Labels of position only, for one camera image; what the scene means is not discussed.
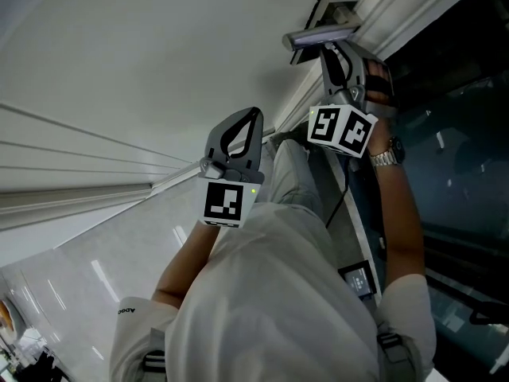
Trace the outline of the person's right hand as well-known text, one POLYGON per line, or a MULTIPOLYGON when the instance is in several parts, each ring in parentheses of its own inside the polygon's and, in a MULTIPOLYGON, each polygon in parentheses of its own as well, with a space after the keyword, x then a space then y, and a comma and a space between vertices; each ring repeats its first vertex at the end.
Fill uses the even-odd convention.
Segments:
POLYGON ((366 71, 364 110, 379 119, 394 119, 398 114, 398 101, 389 68, 373 59, 364 59, 363 64, 366 71))

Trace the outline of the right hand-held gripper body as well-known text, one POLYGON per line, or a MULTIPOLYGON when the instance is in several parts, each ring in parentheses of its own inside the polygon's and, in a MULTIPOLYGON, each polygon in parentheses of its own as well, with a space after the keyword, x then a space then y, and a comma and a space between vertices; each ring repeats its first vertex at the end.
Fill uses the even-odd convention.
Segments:
POLYGON ((363 156, 378 118, 366 112, 366 90, 324 86, 324 102, 309 110, 307 139, 336 153, 363 156))

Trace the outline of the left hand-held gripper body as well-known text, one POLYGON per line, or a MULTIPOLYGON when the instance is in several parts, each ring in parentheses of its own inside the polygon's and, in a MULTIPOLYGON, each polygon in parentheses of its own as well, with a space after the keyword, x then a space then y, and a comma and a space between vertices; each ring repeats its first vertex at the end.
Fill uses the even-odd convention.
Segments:
POLYGON ((197 211, 203 224, 241 228, 265 180, 257 170, 231 168, 202 158, 197 175, 197 211))

